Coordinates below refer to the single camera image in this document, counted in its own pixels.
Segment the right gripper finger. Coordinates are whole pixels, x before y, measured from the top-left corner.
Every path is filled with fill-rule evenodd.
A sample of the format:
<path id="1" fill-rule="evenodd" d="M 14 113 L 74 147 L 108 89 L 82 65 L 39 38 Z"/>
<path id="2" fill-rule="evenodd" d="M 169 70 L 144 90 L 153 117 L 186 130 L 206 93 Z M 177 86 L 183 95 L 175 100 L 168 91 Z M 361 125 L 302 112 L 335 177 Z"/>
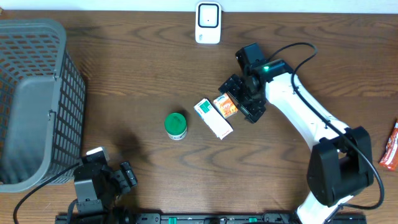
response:
<path id="1" fill-rule="evenodd" d="M 218 88 L 218 91 L 221 94 L 228 93 L 233 97 L 238 97 L 243 90 L 243 86 L 242 80 L 236 74 L 233 74 Z"/>
<path id="2" fill-rule="evenodd" d="M 240 103 L 238 108 L 245 115 L 245 119 L 252 124 L 256 123 L 266 111 L 264 102 Z"/>

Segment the small orange box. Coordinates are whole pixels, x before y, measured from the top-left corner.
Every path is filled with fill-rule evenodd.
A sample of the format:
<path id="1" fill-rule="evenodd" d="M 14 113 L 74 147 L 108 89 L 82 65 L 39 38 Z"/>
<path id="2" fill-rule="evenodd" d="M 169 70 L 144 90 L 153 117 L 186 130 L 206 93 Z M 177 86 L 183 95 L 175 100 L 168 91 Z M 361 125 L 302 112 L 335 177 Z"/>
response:
<path id="1" fill-rule="evenodd" d="M 237 107 L 228 96 L 227 93 L 224 93 L 213 100 L 213 104 L 216 109 L 220 112 L 224 119 L 229 118 L 230 116 L 236 114 L 238 112 Z"/>

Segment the white and green carton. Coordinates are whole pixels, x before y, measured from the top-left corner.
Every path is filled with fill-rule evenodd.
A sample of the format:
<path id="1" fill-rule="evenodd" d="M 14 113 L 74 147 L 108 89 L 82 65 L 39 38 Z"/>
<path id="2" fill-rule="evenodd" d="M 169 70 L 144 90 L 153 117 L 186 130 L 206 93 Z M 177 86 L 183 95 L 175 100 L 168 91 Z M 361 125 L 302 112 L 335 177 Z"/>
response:
<path id="1" fill-rule="evenodd" d="M 194 106 L 194 110 L 220 140 L 233 132 L 232 126 L 219 114 L 206 98 L 198 102 Z"/>

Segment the green lid jar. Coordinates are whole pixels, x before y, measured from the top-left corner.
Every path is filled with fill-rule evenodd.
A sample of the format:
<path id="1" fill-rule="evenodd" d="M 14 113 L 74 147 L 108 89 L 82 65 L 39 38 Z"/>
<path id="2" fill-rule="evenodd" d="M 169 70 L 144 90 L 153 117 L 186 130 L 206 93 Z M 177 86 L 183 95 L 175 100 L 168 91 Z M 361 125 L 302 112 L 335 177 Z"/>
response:
<path id="1" fill-rule="evenodd" d="M 170 113 L 164 121 L 170 139 L 179 141 L 187 135 L 187 120 L 180 113 Z"/>

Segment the red chocolate bar wrapper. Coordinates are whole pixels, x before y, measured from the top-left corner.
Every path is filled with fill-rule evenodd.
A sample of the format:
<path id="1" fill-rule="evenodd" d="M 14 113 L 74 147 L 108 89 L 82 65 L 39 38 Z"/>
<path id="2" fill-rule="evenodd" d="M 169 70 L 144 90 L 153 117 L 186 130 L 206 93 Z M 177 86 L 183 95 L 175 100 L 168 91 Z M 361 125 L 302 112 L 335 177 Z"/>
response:
<path id="1" fill-rule="evenodd" d="M 397 169 L 397 126 L 396 121 L 387 141 L 385 153 L 379 161 L 379 165 L 389 170 Z"/>

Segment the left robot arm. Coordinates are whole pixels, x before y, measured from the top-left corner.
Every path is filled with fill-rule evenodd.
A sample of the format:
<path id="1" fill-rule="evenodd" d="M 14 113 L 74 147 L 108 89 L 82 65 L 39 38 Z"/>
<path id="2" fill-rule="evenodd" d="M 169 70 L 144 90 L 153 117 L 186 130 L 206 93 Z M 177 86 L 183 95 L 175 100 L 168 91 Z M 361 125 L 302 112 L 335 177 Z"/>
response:
<path id="1" fill-rule="evenodd" d="M 112 170 L 100 162 L 86 163 L 74 171 L 76 200 L 69 208 L 67 223 L 130 224 L 134 216 L 124 207 L 116 206 L 118 197 L 127 194 L 137 185 L 129 162 Z"/>

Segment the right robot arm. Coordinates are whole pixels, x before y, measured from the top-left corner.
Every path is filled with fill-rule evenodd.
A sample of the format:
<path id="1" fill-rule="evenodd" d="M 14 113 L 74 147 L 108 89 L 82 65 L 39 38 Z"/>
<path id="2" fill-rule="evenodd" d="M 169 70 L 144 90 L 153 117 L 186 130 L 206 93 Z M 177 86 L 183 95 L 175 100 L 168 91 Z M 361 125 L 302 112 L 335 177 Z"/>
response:
<path id="1" fill-rule="evenodd" d="M 307 143 L 310 193 L 294 214 L 296 223 L 325 223 L 347 202 L 374 182 L 369 133 L 350 128 L 329 113 L 302 86 L 282 59 L 239 61 L 242 76 L 231 75 L 219 88 L 234 99 L 250 123 L 278 108 Z"/>

